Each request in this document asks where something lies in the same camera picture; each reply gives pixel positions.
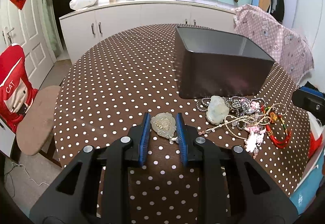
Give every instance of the jewelry pile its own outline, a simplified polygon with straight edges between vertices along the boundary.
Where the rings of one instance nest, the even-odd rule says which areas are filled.
[[[216,106],[216,104],[213,103],[214,101],[219,101],[217,105],[220,110],[219,108],[214,108],[214,106]],[[260,106],[258,101],[262,101],[263,105]],[[280,105],[285,109],[284,114],[278,113],[277,111],[277,106]],[[258,154],[259,147],[263,143],[265,133],[268,134],[273,144],[278,148],[284,148],[291,136],[291,130],[289,132],[287,131],[282,119],[282,116],[287,113],[286,106],[282,103],[276,103],[270,107],[266,107],[265,101],[262,97],[252,100],[243,96],[233,96],[230,98],[219,96],[212,96],[211,98],[205,97],[202,98],[201,101],[196,102],[196,108],[201,112],[206,112],[207,120],[212,124],[217,125],[213,128],[200,131],[199,135],[215,132],[216,129],[225,126],[232,136],[244,140],[244,148],[247,152],[254,153],[254,159]],[[223,123],[213,122],[215,120],[219,121],[220,117],[223,117]],[[278,141],[274,137],[270,128],[270,124],[274,124],[278,120],[281,121],[285,130],[286,137],[284,141]],[[234,134],[229,128],[229,124],[231,124],[232,128],[237,127],[239,130],[246,130],[249,133],[248,138]]]

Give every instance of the gray storage box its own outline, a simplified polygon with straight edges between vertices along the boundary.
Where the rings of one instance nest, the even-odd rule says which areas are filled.
[[[273,64],[271,56],[244,36],[176,28],[173,65],[181,98],[256,95]]]

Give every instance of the brown tablecloth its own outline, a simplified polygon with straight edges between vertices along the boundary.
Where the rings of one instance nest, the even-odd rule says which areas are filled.
[[[195,100],[183,100],[177,94],[173,72],[175,26],[150,25],[113,35],[74,64],[62,83],[55,110],[54,133],[62,166],[85,145],[101,148],[125,136],[131,126],[141,123],[146,111],[152,116],[182,112],[186,124],[198,130],[212,127],[205,114],[196,110]],[[284,116],[292,128],[288,146],[277,149],[264,137],[265,144],[256,158],[288,196],[303,174],[309,150],[308,114],[291,102],[296,88],[275,64],[258,94],[268,105],[284,103],[288,107]],[[272,128],[275,136],[283,137],[279,122]],[[248,136],[236,128],[233,132]],[[243,140],[232,137],[225,128],[207,138],[221,147],[244,146]],[[195,223],[199,177],[199,169],[182,166],[178,145],[152,130],[146,165],[129,169],[132,223],[145,223],[147,219],[150,223]]]

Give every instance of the red cat cushion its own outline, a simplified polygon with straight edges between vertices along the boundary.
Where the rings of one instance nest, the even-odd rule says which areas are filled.
[[[13,43],[0,55],[0,115],[13,132],[16,133],[37,92],[28,80],[24,51]]]

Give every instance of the cable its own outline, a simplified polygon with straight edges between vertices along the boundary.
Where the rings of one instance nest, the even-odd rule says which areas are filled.
[[[23,165],[23,164],[17,164],[17,163],[15,163],[15,162],[12,162],[12,163],[14,163],[16,166],[22,166],[22,167],[24,167],[25,172],[27,173],[27,175],[28,175],[28,177],[29,177],[29,180],[32,180],[32,181],[33,181],[35,184],[37,184],[38,186],[41,186],[42,184],[45,184],[45,185],[48,185],[48,186],[49,186],[49,184],[48,184],[48,183],[45,183],[45,182],[42,182],[42,183],[40,183],[40,184],[36,183],[36,181],[30,177],[29,173],[28,173],[27,170],[26,170],[25,165]]]

